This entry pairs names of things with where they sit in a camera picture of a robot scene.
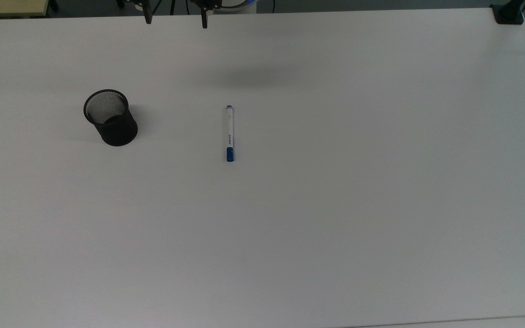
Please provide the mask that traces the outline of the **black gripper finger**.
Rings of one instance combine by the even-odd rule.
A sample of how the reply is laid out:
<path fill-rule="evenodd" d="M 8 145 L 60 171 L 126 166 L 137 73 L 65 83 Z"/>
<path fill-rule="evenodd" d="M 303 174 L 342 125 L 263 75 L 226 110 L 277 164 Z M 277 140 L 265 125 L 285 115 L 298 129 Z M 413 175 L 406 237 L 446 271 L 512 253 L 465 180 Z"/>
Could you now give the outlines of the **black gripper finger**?
<path fill-rule="evenodd" d="M 221 7 L 220 0 L 190 0 L 200 9 L 202 28 L 208 28 L 208 19 L 213 13 Z"/>
<path fill-rule="evenodd" d="M 146 24 L 150 25 L 152 23 L 154 9 L 150 0 L 126 0 L 126 3 L 135 6 L 137 10 L 143 13 Z"/>

